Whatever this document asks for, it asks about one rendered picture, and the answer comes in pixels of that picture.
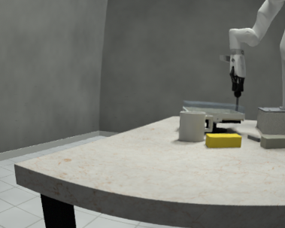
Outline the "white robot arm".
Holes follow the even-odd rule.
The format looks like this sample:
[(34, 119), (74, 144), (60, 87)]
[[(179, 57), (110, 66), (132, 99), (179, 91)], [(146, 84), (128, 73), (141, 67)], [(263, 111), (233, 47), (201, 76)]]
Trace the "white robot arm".
[[(284, 0), (285, 1), (285, 0)], [(258, 10), (256, 23), (252, 29), (230, 29), (229, 45), (230, 55), (220, 55), (220, 60), (230, 62), (232, 54), (244, 56), (244, 42), (255, 47), (264, 37), (272, 20), (282, 8), (283, 0), (265, 0), (262, 7)], [(280, 43), (280, 54), (282, 62), (282, 81), (283, 81), (283, 107), (285, 110), (285, 31)]]

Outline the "yellow rectangular block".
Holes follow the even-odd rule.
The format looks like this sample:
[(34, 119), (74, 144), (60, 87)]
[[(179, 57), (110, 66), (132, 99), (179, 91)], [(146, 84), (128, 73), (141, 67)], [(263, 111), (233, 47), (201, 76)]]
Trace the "yellow rectangular block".
[(241, 147), (242, 137), (238, 134), (206, 134), (208, 148)]

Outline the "white mug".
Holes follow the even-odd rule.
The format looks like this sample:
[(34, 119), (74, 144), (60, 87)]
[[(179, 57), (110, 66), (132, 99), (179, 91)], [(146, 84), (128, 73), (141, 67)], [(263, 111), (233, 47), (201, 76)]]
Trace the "white mug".
[[(192, 114), (185, 114), (192, 113)], [(205, 120), (209, 120), (208, 128), (205, 129)], [(205, 112), (181, 111), (179, 140), (186, 142), (199, 142), (204, 140), (205, 132), (213, 131), (214, 116), (206, 116)]]

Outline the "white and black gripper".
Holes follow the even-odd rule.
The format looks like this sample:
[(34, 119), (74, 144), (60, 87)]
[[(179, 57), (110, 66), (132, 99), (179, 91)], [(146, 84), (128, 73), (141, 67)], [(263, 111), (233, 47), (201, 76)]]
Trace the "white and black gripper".
[[(244, 92), (244, 79), (246, 78), (245, 59), (242, 55), (232, 54), (230, 57), (230, 77), (232, 79), (232, 91)], [(239, 84), (237, 83), (239, 82)]]

